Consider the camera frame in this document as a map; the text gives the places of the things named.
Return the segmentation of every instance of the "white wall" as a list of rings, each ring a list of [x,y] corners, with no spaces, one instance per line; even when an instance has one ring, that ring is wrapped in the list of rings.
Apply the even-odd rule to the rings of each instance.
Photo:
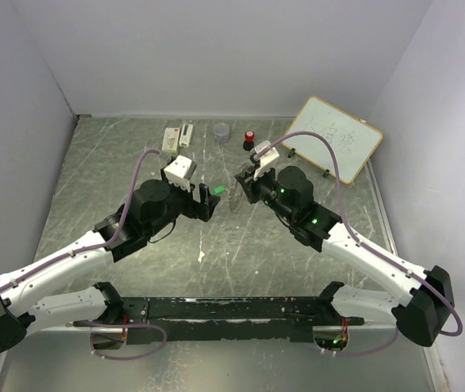
[[[16,9],[0,0],[0,273],[34,258],[72,125]]]
[[[367,118],[431,0],[14,0],[76,114]]]
[[[465,391],[465,2],[432,4],[370,122],[385,134],[374,166],[400,254],[453,278],[464,333],[437,341]]]

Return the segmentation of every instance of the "green object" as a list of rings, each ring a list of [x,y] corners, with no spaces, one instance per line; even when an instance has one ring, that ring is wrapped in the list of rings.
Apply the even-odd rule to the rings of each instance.
[[[340,341],[342,341],[343,339],[343,336],[342,335],[337,335],[334,339],[333,339],[333,343],[336,345],[337,343],[339,343]]]
[[[225,192],[225,190],[226,190],[226,186],[221,185],[221,186],[218,186],[217,188],[214,188],[214,190],[212,191],[212,194],[222,194],[223,192]]]

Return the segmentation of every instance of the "clear plastic cup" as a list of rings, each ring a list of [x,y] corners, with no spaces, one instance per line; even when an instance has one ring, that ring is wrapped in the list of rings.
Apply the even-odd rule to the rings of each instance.
[[[230,139],[230,127],[224,122],[214,125],[214,135],[216,136],[217,143],[223,144]]]

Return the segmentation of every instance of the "red bottle cap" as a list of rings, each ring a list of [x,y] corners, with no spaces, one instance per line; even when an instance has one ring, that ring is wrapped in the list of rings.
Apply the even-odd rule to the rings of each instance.
[[[245,140],[246,141],[254,141],[254,132],[246,131],[245,132]]]

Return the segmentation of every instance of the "scratched metal floor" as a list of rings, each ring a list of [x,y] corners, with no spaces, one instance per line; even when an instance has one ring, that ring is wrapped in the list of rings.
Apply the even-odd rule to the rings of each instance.
[[[199,165],[193,182],[204,179],[211,189],[231,185],[237,169],[248,161],[249,154],[242,149],[247,129],[256,133],[259,142],[282,136],[289,125],[283,120],[228,120],[231,138],[220,146],[212,134],[216,122],[193,121],[193,145],[181,151]],[[160,147],[163,129],[180,123],[175,119],[82,119],[52,200],[37,258],[72,242],[113,213],[125,198],[140,152],[145,146]],[[322,178],[320,170],[299,157],[286,158],[285,147],[279,151],[279,167],[290,163],[301,167],[314,183],[316,200],[337,211],[333,179]],[[157,156],[147,158],[140,180],[158,177],[162,165]],[[343,194],[351,224],[384,245],[365,173],[361,172],[354,184],[344,185]],[[270,209],[244,200],[233,213],[227,194],[222,196],[210,222],[180,218],[173,234],[160,243],[79,278],[64,291],[105,280],[124,296],[306,296],[319,294],[333,280],[378,289],[348,264],[303,247]],[[201,261],[200,252],[204,253]]]
[[[199,167],[193,182],[211,189],[231,185],[247,162],[243,134],[257,141],[284,134],[289,121],[225,120],[230,142],[212,137],[217,120],[197,120],[193,146],[182,153]],[[123,202],[135,161],[145,146],[159,147],[165,127],[181,120],[82,118],[65,160],[37,259],[90,230]],[[332,178],[299,157],[278,168],[301,167],[315,186],[315,199],[337,211]],[[140,180],[158,177],[163,162],[148,158]],[[347,215],[355,228],[384,246],[385,237],[367,173],[343,186]],[[116,265],[78,278],[63,292],[110,281],[122,296],[309,296],[333,280],[379,289],[349,265],[300,245],[263,205],[243,203],[230,212],[223,194],[206,224],[179,219],[173,234]],[[354,330],[352,350],[382,345],[391,330]],[[127,354],[148,347],[127,347]],[[175,342],[141,361],[111,363],[89,354],[85,332],[40,332],[11,350],[0,391],[429,391],[423,350],[401,338],[389,350],[359,359],[321,357],[314,345],[287,341]]]

